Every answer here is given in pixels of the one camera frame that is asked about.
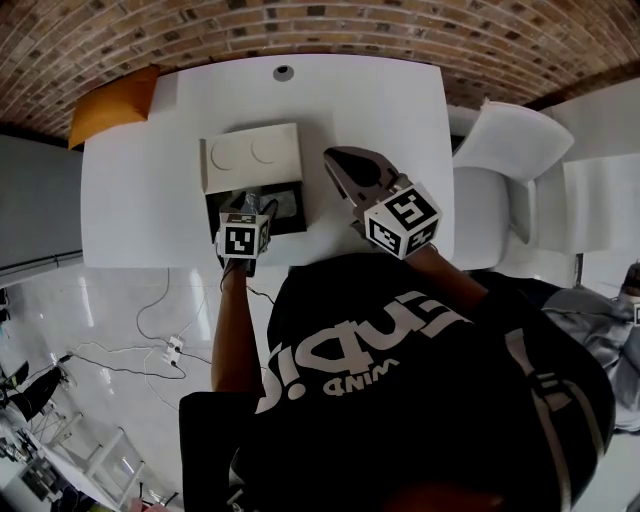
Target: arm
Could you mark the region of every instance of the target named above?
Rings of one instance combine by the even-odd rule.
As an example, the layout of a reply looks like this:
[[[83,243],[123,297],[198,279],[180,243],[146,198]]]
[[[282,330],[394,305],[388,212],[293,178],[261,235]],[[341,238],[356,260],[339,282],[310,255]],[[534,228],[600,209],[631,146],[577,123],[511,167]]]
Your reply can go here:
[[[213,391],[264,396],[243,265],[235,265],[222,282],[211,358],[211,386]]]
[[[434,298],[440,299],[445,306],[461,315],[470,316],[487,289],[464,274],[427,246],[405,260],[420,273],[432,289]]]

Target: black t-shirt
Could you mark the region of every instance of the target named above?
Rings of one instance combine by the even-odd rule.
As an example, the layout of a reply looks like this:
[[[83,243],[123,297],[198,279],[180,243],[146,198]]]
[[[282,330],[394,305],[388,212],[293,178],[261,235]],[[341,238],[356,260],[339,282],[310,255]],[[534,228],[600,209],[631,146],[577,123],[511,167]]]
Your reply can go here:
[[[541,350],[566,359],[573,380],[591,381],[585,393],[602,432],[606,376],[515,293],[489,293],[468,319],[433,297],[418,273],[382,254],[292,269],[269,323],[257,408],[241,393],[181,401],[187,512],[225,509],[230,465],[263,512],[378,510],[400,487],[426,481],[551,510],[553,461],[504,334],[525,327]],[[544,370],[544,358],[530,356]],[[571,475],[577,496],[593,457],[588,435],[574,438],[584,466]]]

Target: power strip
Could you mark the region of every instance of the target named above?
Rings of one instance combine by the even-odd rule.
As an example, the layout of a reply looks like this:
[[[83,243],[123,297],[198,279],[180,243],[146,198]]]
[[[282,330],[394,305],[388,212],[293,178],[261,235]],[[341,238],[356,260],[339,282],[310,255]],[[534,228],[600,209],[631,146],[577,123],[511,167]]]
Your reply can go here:
[[[184,341],[177,336],[171,336],[167,351],[162,354],[162,359],[171,366],[177,365],[182,353],[182,347],[184,347]]]

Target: brick wall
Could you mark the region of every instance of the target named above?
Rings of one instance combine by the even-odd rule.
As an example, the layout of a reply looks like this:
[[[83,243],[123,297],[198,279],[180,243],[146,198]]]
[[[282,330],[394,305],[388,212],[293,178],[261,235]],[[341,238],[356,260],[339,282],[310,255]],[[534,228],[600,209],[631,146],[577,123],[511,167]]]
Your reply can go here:
[[[66,138],[149,64],[350,53],[442,68],[447,100],[541,105],[640,75],[634,0],[0,0],[0,123]]]

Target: white box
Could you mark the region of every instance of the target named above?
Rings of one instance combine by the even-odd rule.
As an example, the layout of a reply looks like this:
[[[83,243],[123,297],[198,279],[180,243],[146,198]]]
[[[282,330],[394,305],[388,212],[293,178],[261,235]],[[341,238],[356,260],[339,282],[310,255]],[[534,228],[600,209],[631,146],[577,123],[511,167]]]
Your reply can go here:
[[[416,183],[364,212],[367,238],[404,259],[436,236],[441,215],[433,198]]]
[[[220,214],[218,254],[223,258],[256,259],[268,243],[268,215]]]
[[[200,153],[205,194],[302,181],[295,123],[201,139]]]

